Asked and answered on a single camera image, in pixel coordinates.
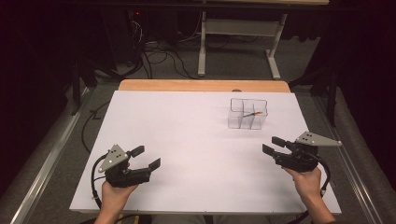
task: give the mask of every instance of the hand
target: hand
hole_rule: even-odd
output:
[[[315,168],[311,172],[298,173],[288,168],[283,168],[288,172],[294,181],[294,185],[300,194],[301,199],[304,201],[310,198],[321,197],[320,196],[320,176],[321,171],[319,168]]]
[[[128,188],[113,188],[107,181],[102,185],[102,209],[95,223],[114,223],[122,211],[129,195],[137,185]]]
[[[334,222],[334,216],[330,213],[329,208],[320,196],[321,171],[319,168],[317,167],[313,171],[305,173],[298,173],[287,168],[283,169],[293,177],[297,192],[300,194],[301,200],[308,209],[314,223]]]

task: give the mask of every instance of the transparent container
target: transparent container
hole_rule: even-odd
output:
[[[267,115],[267,101],[233,98],[228,116],[228,127],[260,130]]]

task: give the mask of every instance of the white table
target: white table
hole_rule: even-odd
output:
[[[264,127],[229,129],[231,98],[267,100]],[[130,160],[132,169],[162,159],[150,182],[131,195],[125,212],[301,213],[305,207],[291,177],[262,153],[262,144],[288,152],[272,145],[271,137],[292,141],[304,131],[308,130],[293,93],[116,91],[70,209],[98,212],[91,193],[92,165],[118,144],[124,150],[146,147],[146,152]],[[99,195],[102,182],[96,181]],[[332,213],[341,213],[331,187],[324,201]]]

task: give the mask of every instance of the cable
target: cable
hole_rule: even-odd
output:
[[[98,111],[99,111],[102,107],[104,107],[105,105],[107,105],[108,103],[110,103],[110,101],[105,102],[104,104],[102,104],[102,105],[100,105],[98,108],[96,108],[95,110],[91,110],[91,111],[90,111],[90,112],[91,112],[90,116],[87,118],[87,120],[86,120],[85,123],[84,123],[84,126],[82,127],[82,130],[81,130],[81,142],[82,142],[82,145],[84,146],[85,150],[86,150],[89,154],[91,154],[91,151],[88,149],[87,144],[85,143],[85,140],[84,140],[85,128],[87,127],[87,124],[88,124],[88,122],[91,120],[92,117],[93,117],[93,119],[100,119],[100,118],[97,118],[96,115],[97,115]]]
[[[148,62],[148,68],[149,68],[148,79],[152,79],[151,62],[149,61],[149,57],[148,57],[148,55],[146,54],[145,51],[143,51],[143,55],[145,56],[146,61]],[[144,64],[143,62],[142,62],[142,64],[143,64],[143,67],[145,68],[145,70],[146,70],[146,72],[147,72],[147,69],[146,69],[145,64]]]
[[[192,47],[192,46],[197,46],[201,44],[200,40],[196,40],[198,37],[200,37],[201,35],[196,35],[192,38],[190,38],[189,40],[185,40],[183,42],[179,42],[179,44],[183,45],[183,46],[187,46],[187,47]]]
[[[131,70],[129,70],[128,72],[124,73],[124,74],[119,74],[116,71],[109,69],[105,66],[102,66],[101,64],[91,60],[91,59],[81,59],[83,61],[85,61],[85,63],[90,64],[91,66],[93,66],[94,68],[97,68],[98,70],[101,70],[102,72],[106,73],[107,75],[115,78],[116,80],[119,81],[123,81],[125,79],[125,77],[135,73],[136,71],[138,71],[141,68],[141,63],[137,63],[134,68],[132,68]]]
[[[309,216],[308,211],[305,211],[299,217],[297,217],[296,219],[294,219],[291,222],[288,222],[287,224],[299,224],[301,221],[303,221],[308,216]]]
[[[181,67],[183,68],[183,71],[186,73],[187,77],[189,77],[189,78],[191,78],[191,79],[200,79],[200,78],[198,78],[198,77],[192,77],[192,76],[190,76],[190,74],[189,74],[189,72],[186,70],[186,67],[184,66],[184,62],[183,62],[183,60],[180,58],[180,56],[179,56],[174,50],[172,50],[172,49],[169,49],[169,51],[173,52],[173,53],[177,56],[177,58],[181,61]]]
[[[119,222],[119,221],[121,221],[121,220],[124,220],[124,219],[126,219],[126,218],[128,218],[128,217],[136,217],[136,216],[138,216],[138,215],[136,215],[136,214],[131,214],[131,215],[128,215],[128,216],[125,216],[125,217],[120,217],[120,218],[117,219],[114,223],[117,223],[117,222]]]
[[[223,35],[209,35],[208,37],[214,39],[214,40],[217,41],[217,42],[220,41],[219,38],[215,38],[216,36],[217,36],[217,37],[223,37]],[[255,42],[255,41],[259,41],[259,40],[261,40],[261,39],[264,38],[264,36],[257,35],[257,36],[255,36],[253,39],[251,39],[251,40],[240,40],[240,39],[235,39],[235,38],[233,38],[233,36],[236,36],[236,35],[226,35],[225,38],[222,38],[222,39],[225,39],[225,43],[224,43],[223,45],[219,46],[219,47],[211,47],[211,46],[209,46],[208,44],[206,44],[206,46],[207,46],[208,48],[210,48],[210,49],[222,49],[222,48],[224,48],[225,46],[227,46],[228,44],[234,44],[234,43],[246,44],[246,43],[252,43],[252,42]]]
[[[99,164],[100,161],[104,160],[106,158],[107,154],[101,156],[93,165],[92,167],[92,172],[91,172],[91,189],[92,189],[92,195],[93,195],[93,199],[95,199],[96,204],[98,205],[99,209],[102,208],[102,201],[99,198],[98,192],[96,191],[95,188],[95,170],[96,170],[96,166]]]
[[[192,35],[191,35],[190,37],[186,38],[186,39],[179,40],[179,41],[178,41],[179,43],[182,43],[182,42],[185,42],[185,41],[189,41],[189,40],[195,39],[196,37],[199,36],[199,35],[195,35],[195,34],[196,34],[197,31],[198,31],[198,28],[199,28],[199,24],[200,24],[201,19],[202,19],[202,13],[199,14],[198,22],[197,22],[197,25],[196,25],[195,30],[194,30],[194,32],[192,33]]]
[[[103,178],[106,178],[106,177],[105,176],[99,176],[99,177],[96,177],[93,181],[96,181],[98,179],[103,179]]]
[[[157,51],[157,52],[153,52],[153,53],[150,53],[150,55],[148,56],[148,58],[149,57],[151,57],[152,55],[154,55],[154,54],[157,54],[157,53],[162,53],[162,54],[164,54],[165,55],[165,57],[163,58],[163,59],[161,59],[160,61],[158,61],[158,62],[150,62],[150,63],[152,63],[152,64],[157,64],[157,63],[163,63],[163,62],[165,62],[165,60],[167,59],[167,57],[168,57],[168,53],[167,52],[165,52],[165,51]]]
[[[132,21],[132,24],[134,24],[134,26],[135,26],[135,28],[134,28],[134,33],[133,33],[133,35],[132,35],[132,43],[133,43],[133,45],[134,45],[134,36],[136,35],[137,28],[139,28],[140,36],[139,36],[139,40],[137,41],[137,44],[140,44],[140,42],[142,41],[142,36],[143,36],[143,29],[142,29],[142,27],[140,26],[140,24],[137,23],[136,21]]]
[[[144,49],[144,51],[151,51],[153,49],[157,49],[160,46],[160,43],[157,40],[149,41],[149,42],[145,43],[145,45],[150,45],[150,44],[156,44],[157,46],[152,47],[152,49]]]

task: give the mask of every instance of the metal frame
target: metal frame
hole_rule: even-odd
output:
[[[92,92],[88,88],[85,88],[82,95],[85,95],[83,99],[83,106],[87,104],[92,96]],[[38,175],[35,178],[32,186],[24,197],[18,211],[15,213],[14,218],[11,220],[11,224],[28,223],[30,215],[38,203],[41,194],[44,192],[50,178],[55,170],[56,164],[64,152],[64,145],[66,144],[71,132],[73,131],[76,123],[81,115],[81,110],[77,111],[76,114],[69,120],[67,127],[62,134],[61,139],[51,149],[47,159],[44,161]]]

